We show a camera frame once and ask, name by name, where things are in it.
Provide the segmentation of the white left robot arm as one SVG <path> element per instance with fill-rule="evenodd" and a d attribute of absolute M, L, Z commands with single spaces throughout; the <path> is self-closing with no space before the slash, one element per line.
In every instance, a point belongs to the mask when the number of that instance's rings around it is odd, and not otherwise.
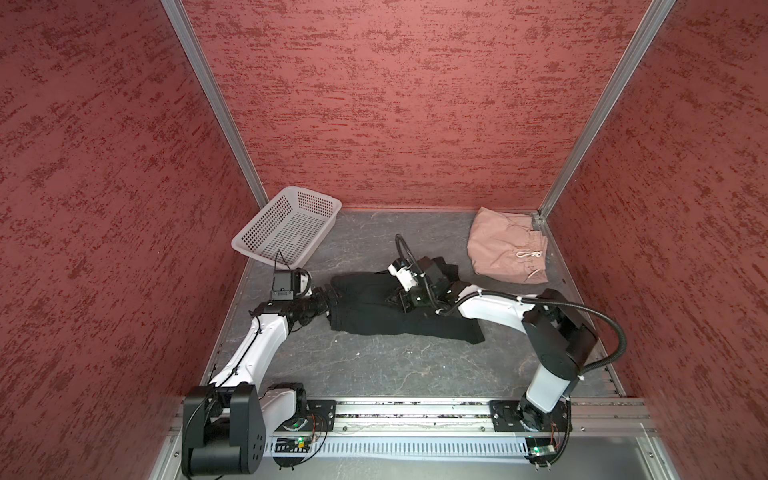
<path fill-rule="evenodd" d="M 251 326 L 233 357 L 207 384 L 192 388 L 183 402 L 181 473 L 186 479 L 247 475 L 257 471 L 269 436 L 292 421 L 310 424 L 325 441 L 334 421 L 315 413 L 301 383 L 258 387 L 294 326 L 329 311 L 329 298 L 311 288 L 293 299 L 271 299 L 252 313 Z"/>

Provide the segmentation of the pink shorts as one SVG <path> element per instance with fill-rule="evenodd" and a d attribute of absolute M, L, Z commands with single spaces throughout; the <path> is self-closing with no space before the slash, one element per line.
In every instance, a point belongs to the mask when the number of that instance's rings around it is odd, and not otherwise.
<path fill-rule="evenodd" d="M 548 239 L 530 216 L 480 208 L 470 228 L 467 253 L 478 275 L 523 285 L 548 282 Z"/>

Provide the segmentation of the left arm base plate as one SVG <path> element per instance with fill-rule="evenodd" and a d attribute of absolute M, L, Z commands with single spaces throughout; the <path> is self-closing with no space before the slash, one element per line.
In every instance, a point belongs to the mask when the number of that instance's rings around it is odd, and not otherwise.
<path fill-rule="evenodd" d="M 331 399 L 310 399 L 302 403 L 295 417 L 288 423 L 292 431 L 332 431 L 338 402 Z"/>

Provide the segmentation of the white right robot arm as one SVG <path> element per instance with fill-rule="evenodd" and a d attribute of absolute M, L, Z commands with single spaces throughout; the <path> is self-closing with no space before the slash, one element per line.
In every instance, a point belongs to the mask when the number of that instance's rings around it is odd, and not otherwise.
<path fill-rule="evenodd" d="M 598 336 L 559 291 L 516 296 L 451 281 L 437 261 L 427 257 L 416 264 L 397 259 L 387 272 L 400 284 L 397 298 L 406 312 L 428 308 L 437 316 L 487 321 L 524 333 L 539 365 L 516 417 L 534 432 L 567 418 L 566 396 L 580 381 Z"/>

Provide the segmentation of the black shorts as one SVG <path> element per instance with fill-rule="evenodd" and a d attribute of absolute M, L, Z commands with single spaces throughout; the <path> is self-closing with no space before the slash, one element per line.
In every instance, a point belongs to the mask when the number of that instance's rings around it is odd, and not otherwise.
<path fill-rule="evenodd" d="M 337 295 L 328 315 L 334 331 L 367 336 L 411 334 L 472 345 L 485 341 L 479 322 L 458 313 L 442 316 L 429 307 L 405 312 L 398 296 L 401 285 L 386 271 L 337 275 L 330 280 L 329 290 Z"/>

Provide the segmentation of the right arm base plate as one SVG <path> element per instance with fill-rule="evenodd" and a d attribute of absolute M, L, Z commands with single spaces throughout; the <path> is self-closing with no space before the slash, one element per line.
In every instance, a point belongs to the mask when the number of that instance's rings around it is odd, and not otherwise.
<path fill-rule="evenodd" d="M 571 429 L 568 403 L 560 400 L 551 412 L 543 412 L 526 399 L 491 400 L 489 414 L 495 432 L 564 433 Z"/>

